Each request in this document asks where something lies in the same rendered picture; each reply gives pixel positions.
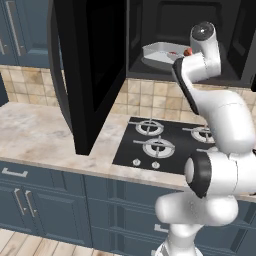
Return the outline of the clear tupperware with meal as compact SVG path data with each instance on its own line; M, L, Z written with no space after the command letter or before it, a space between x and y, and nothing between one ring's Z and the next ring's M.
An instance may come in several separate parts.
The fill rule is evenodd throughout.
M187 46L168 42L156 42L143 46L142 49L145 59L173 64L177 58L184 56Z

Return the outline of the dark blue tall cabinet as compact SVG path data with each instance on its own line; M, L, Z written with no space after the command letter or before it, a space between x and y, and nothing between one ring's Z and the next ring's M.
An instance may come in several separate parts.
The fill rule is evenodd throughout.
M0 73L0 107L9 102L9 98L4 86L2 75Z

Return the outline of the narrow blue cabinet panel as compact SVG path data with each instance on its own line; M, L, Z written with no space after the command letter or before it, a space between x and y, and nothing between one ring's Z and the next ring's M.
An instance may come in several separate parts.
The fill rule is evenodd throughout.
M107 180L95 176L85 176L84 180L88 199L93 247L110 252Z

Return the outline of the blue drawer front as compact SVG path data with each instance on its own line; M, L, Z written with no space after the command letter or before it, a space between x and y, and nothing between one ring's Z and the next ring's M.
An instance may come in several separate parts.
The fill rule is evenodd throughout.
M152 256L163 239L131 235L125 233L110 233L110 249L121 256Z
M195 244L204 256L256 256L256 203L239 201L236 220L223 227L204 227Z
M110 213L111 225L126 231L151 236L163 236L166 233L155 231L154 225L160 224L162 228L169 229L167 224L161 224L156 215L147 209L113 205L110 207Z
M26 178L5 175L1 173L4 167L7 167L12 172L22 173L23 171L28 171L28 175ZM84 195L82 176L65 171L0 161L0 179L56 189L78 196Z
M126 181L113 182L114 195L125 202L154 206L158 197L175 193L174 189L161 188L151 185L138 184Z

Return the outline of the blue base cupboard door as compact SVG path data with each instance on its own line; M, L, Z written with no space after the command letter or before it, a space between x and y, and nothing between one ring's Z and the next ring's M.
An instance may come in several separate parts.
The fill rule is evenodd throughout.
M14 194L15 187L0 184L0 227L29 233L26 214L23 216Z
M85 247L92 246L87 202L84 197L31 187L33 208L38 234L44 238Z

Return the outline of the black microwave door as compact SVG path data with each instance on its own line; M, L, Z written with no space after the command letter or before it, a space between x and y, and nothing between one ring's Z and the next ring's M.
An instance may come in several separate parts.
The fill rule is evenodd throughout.
M126 78L126 0L48 0L47 43L75 152L88 155Z

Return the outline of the black gas hob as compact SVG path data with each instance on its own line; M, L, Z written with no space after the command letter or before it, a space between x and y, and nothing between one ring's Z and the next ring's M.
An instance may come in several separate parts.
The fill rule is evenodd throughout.
M113 163L166 173L184 174L188 157L215 146L207 126L175 121L131 117ZM133 160L139 159L140 166ZM152 163L160 163L153 169Z

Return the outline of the black microwave oven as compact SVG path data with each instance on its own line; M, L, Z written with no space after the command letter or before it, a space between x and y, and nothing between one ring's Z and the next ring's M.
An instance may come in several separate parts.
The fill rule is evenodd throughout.
M171 72L149 66L142 48L156 42L188 46L192 27L215 26L222 73L209 85L256 88L256 0L128 0L127 76L170 81Z

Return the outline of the blue wall cupboard door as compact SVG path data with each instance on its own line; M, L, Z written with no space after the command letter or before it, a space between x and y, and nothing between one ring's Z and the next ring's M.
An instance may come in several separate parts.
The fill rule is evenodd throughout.
M21 56L17 54L6 1L0 0L0 39L5 51L3 55L0 50L0 65L48 68L48 0L12 0Z

